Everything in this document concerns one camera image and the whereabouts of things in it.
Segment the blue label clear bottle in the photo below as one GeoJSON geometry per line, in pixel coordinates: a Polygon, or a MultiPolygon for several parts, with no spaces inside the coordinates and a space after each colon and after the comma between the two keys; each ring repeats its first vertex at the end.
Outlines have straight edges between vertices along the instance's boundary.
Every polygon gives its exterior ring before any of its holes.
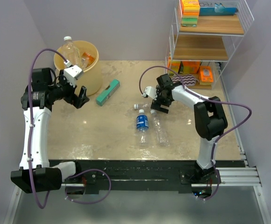
{"type": "Polygon", "coordinates": [[[148,117],[145,114],[144,109],[140,109],[138,111],[138,116],[136,117],[136,132],[138,143],[141,147],[145,147],[148,145],[148,130],[149,130],[149,122],[148,117]]]}

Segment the slim clear bottle white cap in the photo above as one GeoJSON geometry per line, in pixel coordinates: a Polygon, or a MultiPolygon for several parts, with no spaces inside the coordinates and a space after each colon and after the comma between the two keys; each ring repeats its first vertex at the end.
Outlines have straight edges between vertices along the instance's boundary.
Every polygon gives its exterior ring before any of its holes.
{"type": "Polygon", "coordinates": [[[156,133],[157,143],[163,147],[168,147],[169,146],[168,135],[165,131],[161,117],[159,116],[156,110],[151,110],[150,113],[152,116],[154,131],[156,133]]]}

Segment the orange label clear bottle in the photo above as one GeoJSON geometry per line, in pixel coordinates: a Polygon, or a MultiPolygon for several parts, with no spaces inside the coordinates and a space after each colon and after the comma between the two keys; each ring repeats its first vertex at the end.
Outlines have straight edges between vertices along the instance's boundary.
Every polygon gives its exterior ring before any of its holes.
{"type": "Polygon", "coordinates": [[[91,54],[84,52],[81,56],[82,69],[85,70],[87,67],[91,66],[94,61],[95,58],[91,54]]]}

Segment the large clear square bottle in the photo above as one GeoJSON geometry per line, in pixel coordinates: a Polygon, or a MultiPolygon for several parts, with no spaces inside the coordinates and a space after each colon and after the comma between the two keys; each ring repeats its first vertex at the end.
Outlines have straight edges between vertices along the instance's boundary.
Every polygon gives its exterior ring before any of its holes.
{"type": "Polygon", "coordinates": [[[82,68],[82,61],[80,57],[80,51],[73,43],[70,36],[64,37],[64,45],[62,46],[62,53],[67,60],[69,60],[72,65],[77,65],[82,68]]]}

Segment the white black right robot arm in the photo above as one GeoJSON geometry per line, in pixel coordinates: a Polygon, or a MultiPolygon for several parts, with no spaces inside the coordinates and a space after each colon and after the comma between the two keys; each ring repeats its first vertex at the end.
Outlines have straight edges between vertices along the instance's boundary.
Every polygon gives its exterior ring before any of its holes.
{"type": "Polygon", "coordinates": [[[218,97],[208,98],[193,92],[181,82],[173,82],[168,74],[157,78],[156,87],[148,86],[145,97],[152,98],[151,109],[168,113],[168,107],[177,101],[188,106],[194,113],[194,124],[200,136],[200,151],[196,163],[199,169],[194,171],[194,178],[199,183],[210,179],[209,169],[215,164],[215,141],[228,127],[227,118],[218,97]]]}

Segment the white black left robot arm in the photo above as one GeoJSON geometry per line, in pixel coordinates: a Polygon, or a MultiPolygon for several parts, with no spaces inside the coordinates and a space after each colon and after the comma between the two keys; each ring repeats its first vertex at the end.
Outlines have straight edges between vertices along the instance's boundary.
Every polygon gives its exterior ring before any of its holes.
{"type": "Polygon", "coordinates": [[[60,189],[66,179],[72,183],[82,180],[83,172],[77,161],[64,161],[50,166],[47,150],[48,127],[52,106],[64,100],[75,108],[81,108],[89,98],[86,87],[75,94],[76,81],[83,71],[74,65],[61,70],[53,79],[51,68],[34,69],[31,83],[21,97],[25,119],[24,149],[19,169],[11,172],[11,181],[25,193],[60,189]]]}

